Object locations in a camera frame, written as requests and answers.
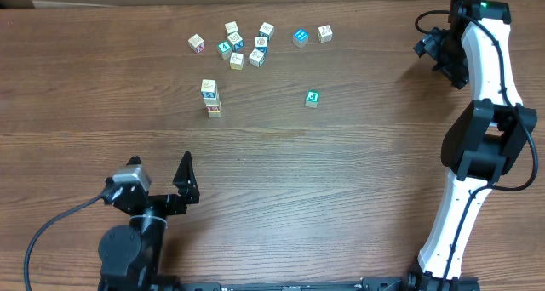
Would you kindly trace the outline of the number 3 wooden block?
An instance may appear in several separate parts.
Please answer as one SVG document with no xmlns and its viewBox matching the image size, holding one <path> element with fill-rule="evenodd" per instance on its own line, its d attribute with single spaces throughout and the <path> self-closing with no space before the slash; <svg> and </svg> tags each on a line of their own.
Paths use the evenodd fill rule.
<svg viewBox="0 0 545 291">
<path fill-rule="evenodd" d="M 218 98 L 204 98 L 204 103 L 207 106 L 219 106 L 221 101 Z"/>
</svg>

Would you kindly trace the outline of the blue sided wooden block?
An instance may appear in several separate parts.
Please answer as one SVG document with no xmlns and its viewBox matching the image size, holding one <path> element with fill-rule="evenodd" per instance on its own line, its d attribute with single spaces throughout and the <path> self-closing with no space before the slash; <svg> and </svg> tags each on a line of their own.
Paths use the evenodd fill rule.
<svg viewBox="0 0 545 291">
<path fill-rule="evenodd" d="M 217 98 L 216 80 L 203 79 L 201 83 L 200 92 L 204 99 L 216 99 Z"/>
</svg>

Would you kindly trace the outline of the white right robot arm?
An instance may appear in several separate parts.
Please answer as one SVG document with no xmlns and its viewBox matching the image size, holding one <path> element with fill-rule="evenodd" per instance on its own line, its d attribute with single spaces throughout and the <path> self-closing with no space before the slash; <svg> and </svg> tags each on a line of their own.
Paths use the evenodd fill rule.
<svg viewBox="0 0 545 291">
<path fill-rule="evenodd" d="M 484 200 L 507 174 L 524 146 L 532 170 L 517 186 L 529 187 L 538 173 L 538 155 L 531 133 L 536 110 L 526 108 L 514 84 L 509 56 L 511 12 L 507 3 L 450 0 L 449 29 L 423 33 L 414 47 L 431 56 L 435 71 L 455 88 L 468 86 L 471 100 L 446 133 L 441 162 L 447 168 L 445 192 L 432 231 L 417 255 L 404 290 L 477 290 L 475 278 L 463 278 L 462 258 Z"/>
</svg>

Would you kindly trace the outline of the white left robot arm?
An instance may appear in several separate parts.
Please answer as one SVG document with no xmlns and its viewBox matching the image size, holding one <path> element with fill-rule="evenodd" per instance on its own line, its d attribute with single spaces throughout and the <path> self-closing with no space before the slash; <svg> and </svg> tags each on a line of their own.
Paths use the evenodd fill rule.
<svg viewBox="0 0 545 291">
<path fill-rule="evenodd" d="M 114 226 L 100 240 L 99 290 L 183 289 L 177 276 L 161 275 L 159 267 L 167 219 L 199 203 L 191 153 L 184 153 L 175 172 L 173 185 L 178 192 L 152 195 L 151 184 L 137 156 L 106 179 L 101 198 L 127 214 L 129 223 Z"/>
</svg>

